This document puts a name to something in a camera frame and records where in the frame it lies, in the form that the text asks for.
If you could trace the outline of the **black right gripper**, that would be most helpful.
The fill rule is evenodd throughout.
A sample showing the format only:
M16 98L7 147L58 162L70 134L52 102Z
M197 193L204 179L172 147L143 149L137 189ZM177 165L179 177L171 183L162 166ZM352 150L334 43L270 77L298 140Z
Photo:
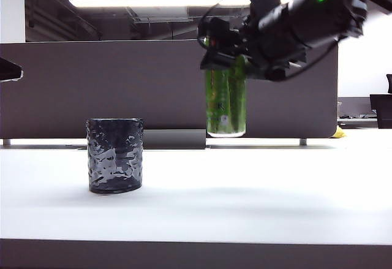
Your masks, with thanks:
M229 70L236 60L246 55L252 64L252 77L271 81L284 81L291 76L292 66L307 62L308 46L301 26L302 16L292 14L268 14L247 16L241 27L241 39L230 23L218 17L202 18L198 23L198 43L205 49L200 63L201 70ZM210 46L241 48L220 50Z

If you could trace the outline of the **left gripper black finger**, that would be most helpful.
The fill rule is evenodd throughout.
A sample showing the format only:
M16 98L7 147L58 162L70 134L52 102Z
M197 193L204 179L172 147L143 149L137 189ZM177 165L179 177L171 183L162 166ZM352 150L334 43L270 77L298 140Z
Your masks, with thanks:
M0 58L0 82L18 81L23 77L23 69L18 64Z

